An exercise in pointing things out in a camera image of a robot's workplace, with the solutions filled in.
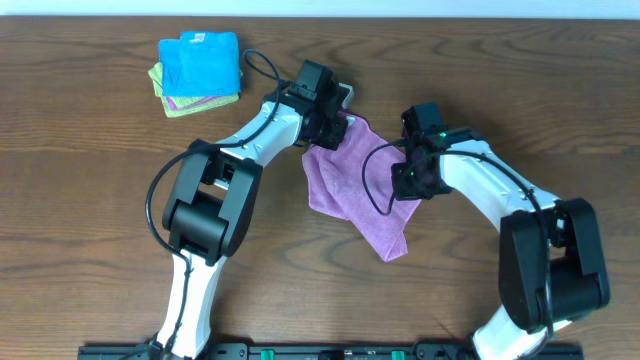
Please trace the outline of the purple microfiber cloth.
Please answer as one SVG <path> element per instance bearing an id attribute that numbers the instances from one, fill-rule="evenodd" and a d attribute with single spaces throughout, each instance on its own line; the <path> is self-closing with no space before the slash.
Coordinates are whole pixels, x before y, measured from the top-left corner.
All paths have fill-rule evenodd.
<path id="1" fill-rule="evenodd" d="M 344 113 L 348 126 L 337 150 L 314 145 L 302 155 L 309 206 L 350 221 L 385 262 L 408 253 L 404 229 L 420 204 L 399 201 L 383 216 L 392 194 L 391 166 L 404 154 L 374 133 L 368 122 Z"/>

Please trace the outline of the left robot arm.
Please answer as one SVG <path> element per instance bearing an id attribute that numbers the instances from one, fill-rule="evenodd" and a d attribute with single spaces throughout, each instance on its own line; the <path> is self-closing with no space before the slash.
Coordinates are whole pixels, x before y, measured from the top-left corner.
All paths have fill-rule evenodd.
<path id="1" fill-rule="evenodd" d="M 350 96 L 304 100 L 266 97 L 258 114 L 216 143 L 194 141 L 175 159 L 180 169 L 162 216 L 174 277 L 152 359 L 196 359 L 211 335 L 210 316 L 226 261 L 248 231 L 264 168 L 298 141 L 334 150 L 348 122 Z"/>

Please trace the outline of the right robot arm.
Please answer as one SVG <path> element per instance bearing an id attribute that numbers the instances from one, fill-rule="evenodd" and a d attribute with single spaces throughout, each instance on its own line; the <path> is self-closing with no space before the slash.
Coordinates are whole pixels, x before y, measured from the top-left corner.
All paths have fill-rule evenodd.
<path id="1" fill-rule="evenodd" d="M 474 332 L 477 359 L 531 359 L 555 333 L 611 298 L 594 208 L 562 200 L 500 160 L 471 129 L 406 130 L 392 167 L 398 200 L 458 191 L 499 232 L 501 305 Z"/>

